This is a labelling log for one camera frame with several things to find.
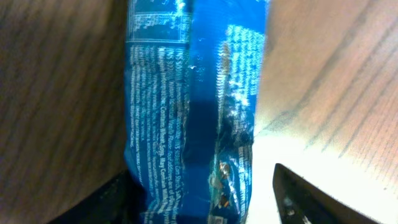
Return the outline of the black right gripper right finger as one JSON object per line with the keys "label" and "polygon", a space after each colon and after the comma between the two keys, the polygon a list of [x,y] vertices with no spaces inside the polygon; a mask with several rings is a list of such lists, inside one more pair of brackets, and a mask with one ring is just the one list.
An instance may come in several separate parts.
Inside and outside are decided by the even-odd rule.
{"label": "black right gripper right finger", "polygon": [[282,224],[376,224],[324,193],[286,166],[274,167],[272,186]]}

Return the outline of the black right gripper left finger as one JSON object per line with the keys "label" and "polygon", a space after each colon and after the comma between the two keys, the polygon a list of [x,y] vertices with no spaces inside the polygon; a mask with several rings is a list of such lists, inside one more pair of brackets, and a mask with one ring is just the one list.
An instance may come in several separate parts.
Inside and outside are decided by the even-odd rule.
{"label": "black right gripper left finger", "polygon": [[139,223],[145,198],[144,189],[124,170],[49,224]]}

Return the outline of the blue Oreo cookie pack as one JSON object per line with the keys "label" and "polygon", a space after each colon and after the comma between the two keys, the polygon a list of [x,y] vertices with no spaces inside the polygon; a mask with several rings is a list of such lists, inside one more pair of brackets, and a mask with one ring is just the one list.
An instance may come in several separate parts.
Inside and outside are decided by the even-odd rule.
{"label": "blue Oreo cookie pack", "polygon": [[266,0],[130,0],[124,70],[140,223],[244,223]]}

